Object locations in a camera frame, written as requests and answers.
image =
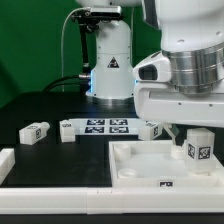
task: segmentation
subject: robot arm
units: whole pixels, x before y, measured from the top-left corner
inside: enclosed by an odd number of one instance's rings
[[[143,2],[148,21],[150,1]],[[138,115],[144,120],[224,127],[224,1],[153,2],[162,51],[133,70],[139,81]]]

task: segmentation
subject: metal cylinder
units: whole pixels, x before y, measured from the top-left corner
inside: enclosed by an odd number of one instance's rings
[[[171,84],[184,94],[208,93],[224,78],[224,43],[207,49],[162,54],[170,60]]]

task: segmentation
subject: white cube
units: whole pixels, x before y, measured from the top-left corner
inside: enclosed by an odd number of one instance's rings
[[[186,144],[186,166],[192,173],[211,172],[215,134],[205,128],[189,129]]]

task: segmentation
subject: fiducial marker cube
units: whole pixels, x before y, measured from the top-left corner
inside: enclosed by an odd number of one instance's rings
[[[20,144],[33,145],[47,136],[47,122],[33,123],[19,131]]]
[[[62,142],[75,142],[75,128],[71,121],[64,120],[60,122],[60,135]]]
[[[205,128],[187,131],[186,166],[192,173],[209,173],[214,168],[215,134]]]
[[[138,139],[151,141],[162,134],[163,124],[155,122],[146,122],[145,126],[139,127]]]

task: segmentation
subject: white block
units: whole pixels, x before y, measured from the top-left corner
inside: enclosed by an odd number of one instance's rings
[[[151,141],[162,134],[162,123],[147,122],[145,126],[139,127],[138,139]]]
[[[47,136],[50,125],[47,122],[33,123],[19,131],[20,144],[33,145]]]
[[[71,121],[64,120],[60,122],[60,135],[62,142],[75,142],[75,128]]]
[[[114,157],[116,161],[127,161],[131,158],[131,146],[120,144],[114,146]]]
[[[171,157],[174,159],[182,160],[185,156],[185,149],[181,146],[171,146]]]
[[[14,165],[14,149],[2,149],[0,152],[0,184],[2,184]]]
[[[205,173],[214,169],[214,141],[215,134],[205,128],[188,130],[185,162],[190,172]]]

